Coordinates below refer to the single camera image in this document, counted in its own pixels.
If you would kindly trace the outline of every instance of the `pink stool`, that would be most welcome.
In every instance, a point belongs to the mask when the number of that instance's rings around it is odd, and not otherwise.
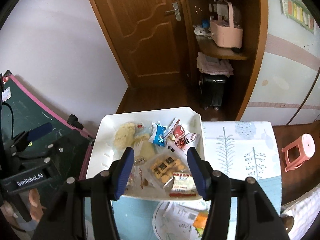
[[[300,155],[292,163],[289,161],[288,150],[293,147],[299,149]],[[290,143],[286,147],[282,148],[281,151],[284,153],[285,162],[287,166],[284,170],[290,171],[299,168],[305,161],[309,160],[315,153],[315,142],[310,134],[305,133],[301,135],[294,142]]]

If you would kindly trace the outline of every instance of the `blue gripper pad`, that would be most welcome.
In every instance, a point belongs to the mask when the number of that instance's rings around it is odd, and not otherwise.
[[[38,140],[42,136],[45,136],[52,131],[52,124],[50,122],[45,123],[37,128],[34,128],[29,131],[27,141],[33,142]]]
[[[127,147],[112,174],[112,184],[116,200],[124,193],[134,162],[134,150]]]
[[[187,161],[197,191],[203,199],[206,199],[208,194],[207,190],[211,184],[211,176],[194,147],[189,148],[187,152]]]

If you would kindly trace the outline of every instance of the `black suitcase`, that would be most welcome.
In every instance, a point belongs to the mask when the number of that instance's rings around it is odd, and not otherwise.
[[[227,77],[225,75],[200,75],[200,101],[201,107],[207,110],[209,106],[213,106],[215,110],[219,110],[222,104],[224,85]]]

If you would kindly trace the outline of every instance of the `screw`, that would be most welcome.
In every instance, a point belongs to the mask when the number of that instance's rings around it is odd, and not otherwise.
[[[221,176],[221,171],[213,171],[212,175],[215,177],[220,177]]]
[[[250,184],[254,184],[256,180],[253,177],[247,177],[247,182]]]
[[[68,184],[72,184],[74,182],[75,182],[75,178],[73,178],[73,177],[67,178],[67,183]]]
[[[101,175],[102,177],[108,177],[109,174],[110,174],[109,171],[101,171],[101,172],[100,172],[100,175]]]

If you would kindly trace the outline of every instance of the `pink frame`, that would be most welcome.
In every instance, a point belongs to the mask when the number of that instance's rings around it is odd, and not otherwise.
[[[94,138],[93,136],[91,136],[89,134],[89,132],[86,129],[80,130],[78,128],[75,128],[73,126],[71,126],[70,124],[67,123],[66,120],[64,120],[63,118],[61,118],[60,116],[58,116],[55,112],[53,112],[51,109],[49,109],[46,105],[44,105],[42,102],[40,102],[33,94],[31,94],[18,80],[14,75],[9,75],[8,76],[30,99],[32,99],[38,106],[40,106],[44,111],[46,111],[48,114],[50,114],[51,116],[53,116],[55,119],[57,119],[58,121],[60,121],[62,124],[64,124],[65,126],[69,127],[72,130],[78,130],[80,132],[80,134],[83,137],[91,137]],[[84,157],[84,161],[82,163],[82,167],[81,167],[81,171],[80,171],[80,175],[79,175],[79,180],[81,179],[85,179],[85,176],[87,174],[87,169],[88,169],[88,165],[89,165],[89,161],[90,161],[90,157],[91,157],[91,152],[92,152],[92,146],[89,145],[87,152],[85,154]]]

